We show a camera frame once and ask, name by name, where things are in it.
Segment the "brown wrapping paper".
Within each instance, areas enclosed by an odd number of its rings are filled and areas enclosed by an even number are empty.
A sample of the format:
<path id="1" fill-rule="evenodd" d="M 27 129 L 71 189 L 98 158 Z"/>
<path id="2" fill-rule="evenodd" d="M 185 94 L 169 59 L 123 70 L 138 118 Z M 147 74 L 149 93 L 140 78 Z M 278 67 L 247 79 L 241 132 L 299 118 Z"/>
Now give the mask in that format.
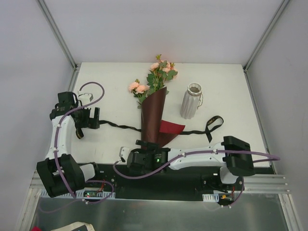
<path id="1" fill-rule="evenodd" d="M 164 147 L 183 132 L 185 126 L 162 119 L 166 87 L 152 93 L 141 103 L 141 140 Z"/>

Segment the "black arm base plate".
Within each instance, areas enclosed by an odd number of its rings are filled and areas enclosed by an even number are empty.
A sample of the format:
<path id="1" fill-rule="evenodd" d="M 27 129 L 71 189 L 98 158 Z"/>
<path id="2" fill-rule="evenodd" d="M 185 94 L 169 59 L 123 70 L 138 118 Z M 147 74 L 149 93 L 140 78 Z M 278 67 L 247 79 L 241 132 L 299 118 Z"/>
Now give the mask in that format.
<path id="1" fill-rule="evenodd" d="M 233 189 L 239 191 L 238 178 L 235 184 L 220 182 L 219 167 L 188 167 L 180 170 L 165 170 L 152 176 L 129 180 L 115 173 L 112 164 L 99 164 L 93 180 L 110 182 L 116 199 L 201 201 L 203 194 L 214 190 L 225 193 Z"/>

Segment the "white ribbed ceramic vase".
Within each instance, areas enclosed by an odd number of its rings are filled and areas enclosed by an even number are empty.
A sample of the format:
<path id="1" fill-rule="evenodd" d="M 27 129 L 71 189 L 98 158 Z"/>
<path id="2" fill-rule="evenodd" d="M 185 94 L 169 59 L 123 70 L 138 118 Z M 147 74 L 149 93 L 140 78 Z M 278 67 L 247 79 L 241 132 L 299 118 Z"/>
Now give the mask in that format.
<path id="1" fill-rule="evenodd" d="M 198 83 L 191 83 L 185 91 L 180 115 L 184 119 L 191 119 L 194 117 L 197 109 L 203 104 L 202 86 Z"/>

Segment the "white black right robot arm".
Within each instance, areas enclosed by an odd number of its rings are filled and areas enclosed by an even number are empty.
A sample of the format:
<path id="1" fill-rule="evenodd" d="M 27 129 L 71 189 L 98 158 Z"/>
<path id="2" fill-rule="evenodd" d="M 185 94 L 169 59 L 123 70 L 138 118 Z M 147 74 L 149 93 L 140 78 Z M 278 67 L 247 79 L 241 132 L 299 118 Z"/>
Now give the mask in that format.
<path id="1" fill-rule="evenodd" d="M 227 190 L 238 178 L 255 174 L 250 144 L 234 136 L 197 149 L 159 148 L 140 142 L 143 148 L 126 152 L 128 173 L 143 186 L 171 188 L 181 180 L 195 187 Z"/>

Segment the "black ribbon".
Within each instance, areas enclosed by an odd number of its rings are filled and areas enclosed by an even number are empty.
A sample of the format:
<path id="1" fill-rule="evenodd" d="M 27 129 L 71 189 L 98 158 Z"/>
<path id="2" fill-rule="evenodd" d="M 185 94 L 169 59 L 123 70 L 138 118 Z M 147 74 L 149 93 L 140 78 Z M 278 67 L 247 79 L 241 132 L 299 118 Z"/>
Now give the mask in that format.
<path id="1" fill-rule="evenodd" d="M 100 125 L 108 124 L 116 128 L 131 129 L 131 130 L 141 132 L 141 129 L 139 128 L 127 126 L 127 125 L 117 125 L 107 120 L 99 120 L 99 122 L 100 122 Z M 207 121 L 205 130 L 203 131 L 200 131 L 200 130 L 184 131 L 184 127 L 185 127 L 184 125 L 174 124 L 174 123 L 162 120 L 159 132 L 166 133 L 166 134 L 175 134 L 175 135 L 192 135 L 192 134 L 204 135 L 205 134 L 207 136 L 208 141 L 211 142 L 212 141 L 211 132 L 221 127 L 223 123 L 224 123 L 223 118 L 216 115 Z M 83 137 L 82 130 L 76 129 L 76 135 L 79 139 L 81 139 Z"/>

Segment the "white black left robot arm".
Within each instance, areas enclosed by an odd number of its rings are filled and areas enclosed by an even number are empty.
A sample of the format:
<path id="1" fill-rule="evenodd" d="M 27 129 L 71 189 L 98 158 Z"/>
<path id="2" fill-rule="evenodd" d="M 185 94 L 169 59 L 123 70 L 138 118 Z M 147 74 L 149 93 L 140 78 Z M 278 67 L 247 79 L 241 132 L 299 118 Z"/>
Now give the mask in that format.
<path id="1" fill-rule="evenodd" d="M 72 136 L 82 139 L 84 128 L 98 129 L 100 109 L 90 116 L 93 95 L 79 91 L 58 94 L 58 103 L 50 113 L 52 138 L 45 160 L 37 162 L 37 172 L 49 197 L 57 197 L 101 184 L 102 176 L 94 162 L 78 164 L 71 153 Z"/>

